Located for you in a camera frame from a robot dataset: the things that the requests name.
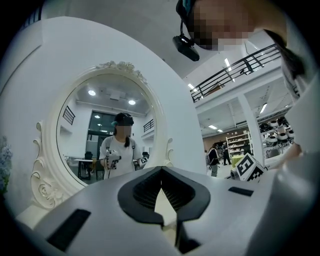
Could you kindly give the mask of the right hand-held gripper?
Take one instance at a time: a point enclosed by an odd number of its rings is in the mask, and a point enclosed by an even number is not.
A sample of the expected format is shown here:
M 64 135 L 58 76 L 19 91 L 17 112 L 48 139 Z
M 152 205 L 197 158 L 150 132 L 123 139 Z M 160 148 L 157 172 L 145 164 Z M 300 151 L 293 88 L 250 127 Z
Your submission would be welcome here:
M 230 171 L 233 180 L 258 183 L 266 169 L 249 153 L 246 153 Z

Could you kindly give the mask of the white goods shelf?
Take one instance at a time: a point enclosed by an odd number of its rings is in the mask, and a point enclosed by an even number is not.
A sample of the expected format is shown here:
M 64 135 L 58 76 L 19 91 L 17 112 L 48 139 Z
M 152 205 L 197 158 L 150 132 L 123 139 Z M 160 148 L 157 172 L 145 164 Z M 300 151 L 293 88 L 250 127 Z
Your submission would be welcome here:
M 243 156 L 246 153 L 253 154 L 252 138 L 249 132 L 232 135 L 225 139 L 230 159 L 234 156 Z

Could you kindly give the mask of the group of white robot heads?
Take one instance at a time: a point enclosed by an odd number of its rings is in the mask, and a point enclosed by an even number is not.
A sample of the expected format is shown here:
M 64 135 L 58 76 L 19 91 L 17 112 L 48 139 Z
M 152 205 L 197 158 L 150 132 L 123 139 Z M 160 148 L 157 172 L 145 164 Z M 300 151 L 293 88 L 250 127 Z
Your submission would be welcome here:
M 265 149 L 287 147 L 295 138 L 295 133 L 284 116 L 261 123 L 259 130 Z

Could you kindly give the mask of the person's white shirt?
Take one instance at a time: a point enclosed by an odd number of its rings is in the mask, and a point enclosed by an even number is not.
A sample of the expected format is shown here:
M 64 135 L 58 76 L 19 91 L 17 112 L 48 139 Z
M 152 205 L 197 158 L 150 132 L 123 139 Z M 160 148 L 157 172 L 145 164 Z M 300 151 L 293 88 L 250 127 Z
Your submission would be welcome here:
M 245 256 L 320 256 L 320 67 L 287 120 L 301 154 L 275 171 Z

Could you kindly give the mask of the black mezzanine railing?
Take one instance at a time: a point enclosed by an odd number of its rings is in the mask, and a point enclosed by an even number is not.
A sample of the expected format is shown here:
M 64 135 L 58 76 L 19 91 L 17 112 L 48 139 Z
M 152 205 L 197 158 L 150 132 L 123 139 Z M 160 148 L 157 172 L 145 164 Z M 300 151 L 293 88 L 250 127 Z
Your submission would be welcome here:
M 209 76 L 191 89 L 190 94 L 193 102 L 196 103 L 213 93 L 216 88 L 223 88 L 230 83 L 234 83 L 238 78 L 248 76 L 264 68 L 267 64 L 280 59 L 280 57 L 279 48 L 275 44 L 249 54 Z

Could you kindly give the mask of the oval mirror with ornate frame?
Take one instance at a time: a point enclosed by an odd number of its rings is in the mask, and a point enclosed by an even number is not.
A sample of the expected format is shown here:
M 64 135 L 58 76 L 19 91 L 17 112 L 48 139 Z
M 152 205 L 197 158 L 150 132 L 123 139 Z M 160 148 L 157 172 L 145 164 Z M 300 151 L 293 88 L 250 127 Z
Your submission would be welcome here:
M 172 165 L 162 106 L 130 62 L 88 68 L 36 128 L 30 183 L 33 203 L 46 212 L 95 182 Z

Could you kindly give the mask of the person's right forearm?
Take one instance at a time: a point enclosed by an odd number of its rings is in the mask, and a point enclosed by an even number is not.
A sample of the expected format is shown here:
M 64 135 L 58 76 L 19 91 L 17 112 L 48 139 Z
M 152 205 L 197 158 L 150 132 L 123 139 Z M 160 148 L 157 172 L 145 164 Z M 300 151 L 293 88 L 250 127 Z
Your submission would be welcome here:
M 301 147 L 297 143 L 292 143 L 292 145 L 289 147 L 289 149 L 284 153 L 281 160 L 283 162 L 286 162 L 290 159 L 298 157 L 302 153 Z

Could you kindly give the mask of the blue artificial flower bouquet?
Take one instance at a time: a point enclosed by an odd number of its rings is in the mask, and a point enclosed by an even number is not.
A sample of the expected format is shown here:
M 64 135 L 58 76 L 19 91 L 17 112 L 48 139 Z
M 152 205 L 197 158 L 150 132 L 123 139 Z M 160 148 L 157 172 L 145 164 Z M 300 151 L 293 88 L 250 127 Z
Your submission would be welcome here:
M 6 136 L 0 137 L 0 195 L 7 193 L 12 169 L 13 152 Z

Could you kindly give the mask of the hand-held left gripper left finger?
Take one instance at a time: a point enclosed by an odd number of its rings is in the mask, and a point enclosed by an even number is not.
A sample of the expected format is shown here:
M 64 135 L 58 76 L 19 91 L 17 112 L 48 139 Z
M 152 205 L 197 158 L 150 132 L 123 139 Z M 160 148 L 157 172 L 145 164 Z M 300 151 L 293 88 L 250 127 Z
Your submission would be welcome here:
M 158 224 L 139 223 L 120 207 L 118 192 L 150 168 L 88 185 L 46 214 L 34 231 L 48 240 L 76 210 L 88 218 L 65 250 L 67 256 L 180 256 Z

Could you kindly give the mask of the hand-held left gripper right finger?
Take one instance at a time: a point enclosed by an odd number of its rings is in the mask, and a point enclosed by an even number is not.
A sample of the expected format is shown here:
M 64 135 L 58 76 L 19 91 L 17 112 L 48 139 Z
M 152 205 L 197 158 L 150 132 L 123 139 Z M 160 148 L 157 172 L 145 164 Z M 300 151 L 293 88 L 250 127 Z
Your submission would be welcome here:
M 176 242 L 161 256 L 266 256 L 273 249 L 263 217 L 274 172 L 259 182 L 220 179 L 175 167 L 161 169 L 161 185 L 177 207 Z

